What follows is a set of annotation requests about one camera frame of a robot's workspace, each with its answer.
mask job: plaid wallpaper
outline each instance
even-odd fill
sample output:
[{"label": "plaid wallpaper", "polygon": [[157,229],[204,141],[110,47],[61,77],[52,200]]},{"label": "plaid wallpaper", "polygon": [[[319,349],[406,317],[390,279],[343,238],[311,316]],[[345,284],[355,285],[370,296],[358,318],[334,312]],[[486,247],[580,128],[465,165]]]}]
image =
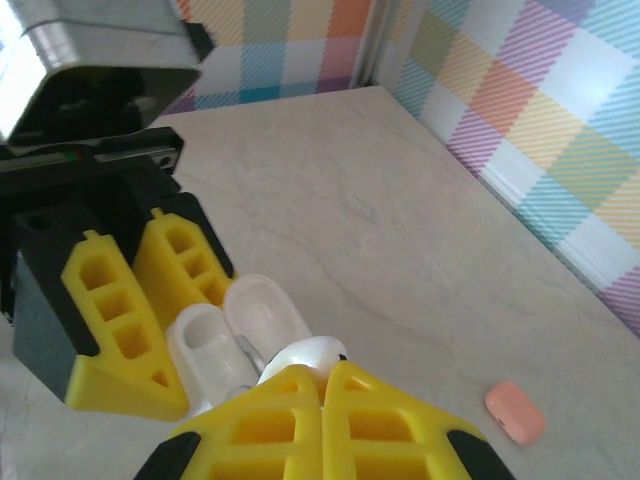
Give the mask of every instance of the plaid wallpaper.
[{"label": "plaid wallpaper", "polygon": [[218,48],[166,113],[349,88],[372,0],[176,0]]},{"label": "plaid wallpaper", "polygon": [[379,83],[640,336],[640,1],[426,4]]}]

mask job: pink eraser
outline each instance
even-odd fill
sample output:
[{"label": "pink eraser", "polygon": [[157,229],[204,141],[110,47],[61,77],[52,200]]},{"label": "pink eraser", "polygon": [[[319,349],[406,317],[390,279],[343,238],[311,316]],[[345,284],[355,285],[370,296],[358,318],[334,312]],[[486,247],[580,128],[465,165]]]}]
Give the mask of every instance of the pink eraser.
[{"label": "pink eraser", "polygon": [[484,402],[507,435],[520,445],[535,442],[547,426],[542,412],[513,382],[493,387]]}]

